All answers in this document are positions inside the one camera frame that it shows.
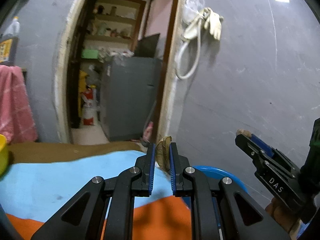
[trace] white floor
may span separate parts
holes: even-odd
[[[73,143],[80,145],[96,145],[108,143],[101,125],[81,125],[79,129],[71,129]]]

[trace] silver screw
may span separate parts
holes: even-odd
[[[131,173],[136,174],[136,173],[138,173],[139,171],[140,171],[140,169],[139,169],[138,167],[131,167],[131,168],[130,168],[130,172],[131,172]]]
[[[193,167],[186,167],[186,173],[192,174],[194,173],[196,170]]]
[[[232,183],[232,179],[230,179],[229,177],[224,177],[224,178],[222,179],[222,182],[223,182],[224,184],[231,184],[231,183]]]
[[[92,178],[92,182],[95,184],[98,184],[102,181],[102,178],[100,176],[95,176]]]

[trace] white hose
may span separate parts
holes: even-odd
[[[195,59],[195,62],[193,63],[192,68],[190,69],[190,71],[187,74],[185,74],[184,76],[180,75],[180,73],[179,73],[180,65],[181,65],[181,57],[182,57],[184,51],[186,50],[186,48],[188,47],[190,41],[185,41],[183,43],[183,45],[181,46],[179,53],[177,54],[176,75],[181,80],[188,79],[189,77],[191,77],[197,69],[197,66],[199,63],[199,58],[200,58],[200,50],[201,50],[201,26],[202,26],[202,20],[200,19],[198,22],[198,30],[197,30],[197,55],[196,55],[196,59]]]

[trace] yellow bowl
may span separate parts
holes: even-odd
[[[7,138],[0,134],[0,175],[2,175],[9,163],[9,151],[7,147]]]

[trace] bottle label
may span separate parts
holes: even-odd
[[[12,39],[0,43],[0,63],[9,60]]]

